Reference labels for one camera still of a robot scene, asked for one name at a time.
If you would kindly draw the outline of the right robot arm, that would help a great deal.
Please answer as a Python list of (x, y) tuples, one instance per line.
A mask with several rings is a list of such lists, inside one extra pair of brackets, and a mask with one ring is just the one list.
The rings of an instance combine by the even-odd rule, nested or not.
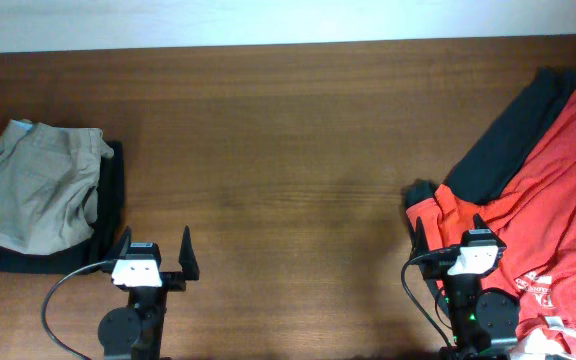
[(439, 350), (441, 359), (508, 359), (518, 344), (519, 300), (482, 286), (500, 265), (506, 244), (479, 215), (473, 222), (460, 243), (432, 250), (418, 219), (409, 263), (420, 268), (434, 300), (445, 303), (453, 339)]

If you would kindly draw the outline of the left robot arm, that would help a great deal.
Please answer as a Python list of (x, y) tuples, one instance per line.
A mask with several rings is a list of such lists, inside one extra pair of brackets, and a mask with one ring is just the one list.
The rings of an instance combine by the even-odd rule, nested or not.
[(162, 271), (159, 246), (134, 242), (127, 228), (112, 248), (111, 263), (103, 270), (114, 286), (128, 294), (127, 304), (109, 311), (98, 326), (105, 359), (159, 360), (167, 297), (184, 292), (186, 283), (197, 281), (200, 270), (185, 228), (178, 255), (179, 271)]

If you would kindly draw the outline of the red t-shirt white print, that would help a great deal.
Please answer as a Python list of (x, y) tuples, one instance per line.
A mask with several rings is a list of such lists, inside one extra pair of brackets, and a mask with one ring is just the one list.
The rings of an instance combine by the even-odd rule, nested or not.
[(576, 354), (576, 89), (498, 199), (476, 205), (442, 185), (406, 214), (432, 250), (459, 243), (480, 215), (507, 245), (483, 287), (518, 297), (519, 338), (538, 331)]

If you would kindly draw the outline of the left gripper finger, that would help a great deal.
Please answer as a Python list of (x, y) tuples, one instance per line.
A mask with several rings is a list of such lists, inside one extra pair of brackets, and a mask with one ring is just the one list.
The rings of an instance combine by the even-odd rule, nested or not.
[(132, 237), (132, 230), (130, 227), (126, 227), (116, 241), (116, 243), (107, 252), (106, 260), (117, 260), (125, 256), (127, 249), (130, 247)]
[(184, 228), (182, 235), (178, 262), (181, 266), (185, 281), (198, 281), (200, 278), (199, 265), (192, 247), (190, 229)]

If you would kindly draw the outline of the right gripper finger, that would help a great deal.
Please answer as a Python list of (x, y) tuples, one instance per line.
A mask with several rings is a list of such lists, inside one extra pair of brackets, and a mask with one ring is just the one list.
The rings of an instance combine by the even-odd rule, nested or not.
[(494, 233), (479, 214), (473, 216), (476, 246), (496, 245), (500, 250), (505, 250), (507, 245)]
[(423, 221), (417, 218), (412, 234), (412, 257), (423, 255), (429, 251)]

